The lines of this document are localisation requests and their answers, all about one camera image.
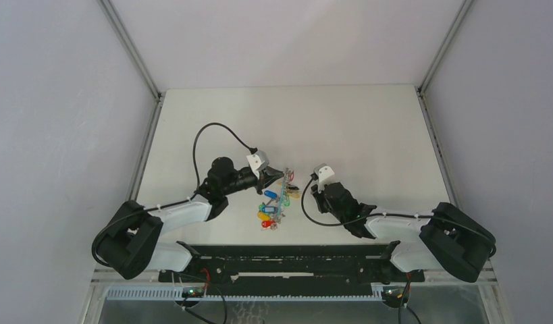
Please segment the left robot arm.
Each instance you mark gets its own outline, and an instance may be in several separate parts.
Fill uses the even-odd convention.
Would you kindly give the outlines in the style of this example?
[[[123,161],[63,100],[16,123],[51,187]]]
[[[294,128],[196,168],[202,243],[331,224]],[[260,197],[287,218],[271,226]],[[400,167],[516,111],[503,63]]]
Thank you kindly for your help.
[[[201,264],[193,258],[194,253],[179,242],[165,242],[163,236],[186,225],[211,221],[228,206],[229,195],[250,188],[262,194],[285,176],[258,153],[247,159],[248,166],[240,170],[228,157],[215,159],[189,199],[153,208],[127,200],[94,238],[94,260],[124,279],[133,279],[146,270],[165,270],[175,271],[184,281],[195,280]]]

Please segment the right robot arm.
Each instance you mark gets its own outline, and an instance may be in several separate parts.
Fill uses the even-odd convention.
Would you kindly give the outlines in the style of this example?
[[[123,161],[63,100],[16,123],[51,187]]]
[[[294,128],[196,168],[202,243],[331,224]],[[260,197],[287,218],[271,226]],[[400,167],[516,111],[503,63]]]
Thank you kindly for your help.
[[[443,269],[473,283],[497,252],[494,235],[449,202],[439,202],[428,212],[391,211],[359,202],[340,182],[323,188],[308,182],[301,196],[306,195],[314,198],[321,214],[336,219],[333,227],[342,227],[356,238],[393,244],[379,264],[390,281],[413,271]]]

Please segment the blue keyring with keys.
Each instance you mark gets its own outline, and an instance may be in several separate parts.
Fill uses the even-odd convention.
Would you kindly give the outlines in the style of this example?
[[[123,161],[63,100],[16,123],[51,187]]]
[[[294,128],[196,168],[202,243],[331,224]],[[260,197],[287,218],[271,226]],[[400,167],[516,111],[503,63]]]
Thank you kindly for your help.
[[[282,219],[286,217],[284,210],[290,207],[292,200],[300,198],[300,189],[293,183],[294,178],[294,170],[287,168],[284,177],[277,182],[278,190],[263,191],[263,196],[268,198],[268,201],[262,202],[257,212],[262,230],[277,230]]]

